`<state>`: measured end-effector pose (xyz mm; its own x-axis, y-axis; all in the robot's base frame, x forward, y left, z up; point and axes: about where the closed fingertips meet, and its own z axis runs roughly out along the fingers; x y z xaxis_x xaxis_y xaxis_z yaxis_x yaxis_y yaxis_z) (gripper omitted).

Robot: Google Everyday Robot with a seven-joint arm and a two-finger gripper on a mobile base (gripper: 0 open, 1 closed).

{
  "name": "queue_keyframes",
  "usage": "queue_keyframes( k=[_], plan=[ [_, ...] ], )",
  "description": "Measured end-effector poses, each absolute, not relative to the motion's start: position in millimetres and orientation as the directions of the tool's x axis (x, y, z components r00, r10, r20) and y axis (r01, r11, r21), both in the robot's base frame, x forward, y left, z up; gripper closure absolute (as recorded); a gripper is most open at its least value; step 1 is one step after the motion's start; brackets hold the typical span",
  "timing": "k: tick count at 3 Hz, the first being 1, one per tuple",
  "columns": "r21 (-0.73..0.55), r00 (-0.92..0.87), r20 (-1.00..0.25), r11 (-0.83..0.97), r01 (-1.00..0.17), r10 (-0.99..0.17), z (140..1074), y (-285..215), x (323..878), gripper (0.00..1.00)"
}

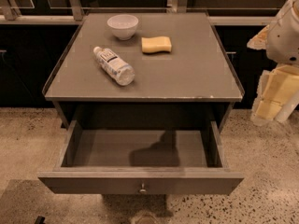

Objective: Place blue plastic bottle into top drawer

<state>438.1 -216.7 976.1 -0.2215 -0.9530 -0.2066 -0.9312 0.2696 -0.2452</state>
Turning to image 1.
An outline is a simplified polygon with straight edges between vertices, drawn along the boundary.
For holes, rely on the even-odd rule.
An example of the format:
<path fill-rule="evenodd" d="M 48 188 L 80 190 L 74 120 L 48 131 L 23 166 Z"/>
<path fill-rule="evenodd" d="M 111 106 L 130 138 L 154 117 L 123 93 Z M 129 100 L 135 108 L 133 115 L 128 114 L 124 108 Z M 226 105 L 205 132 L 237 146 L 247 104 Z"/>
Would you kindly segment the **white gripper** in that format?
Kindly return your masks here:
<path fill-rule="evenodd" d="M 288 0 L 247 47 L 266 49 L 267 57 L 278 63 L 260 76 L 251 121 L 257 126 L 282 123 L 299 105 L 299 66 L 290 65 L 299 64 L 299 0 Z"/>

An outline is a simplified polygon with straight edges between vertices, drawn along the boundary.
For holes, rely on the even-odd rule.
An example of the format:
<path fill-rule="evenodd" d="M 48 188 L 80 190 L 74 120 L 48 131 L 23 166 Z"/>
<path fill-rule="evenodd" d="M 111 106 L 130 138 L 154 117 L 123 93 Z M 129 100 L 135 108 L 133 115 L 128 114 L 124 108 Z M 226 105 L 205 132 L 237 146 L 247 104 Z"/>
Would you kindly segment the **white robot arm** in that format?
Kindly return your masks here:
<path fill-rule="evenodd" d="M 288 0 L 247 47 L 264 49 L 267 58 L 277 63 L 260 76 L 252 122 L 263 126 L 273 120 L 286 121 L 299 106 L 299 0 Z"/>

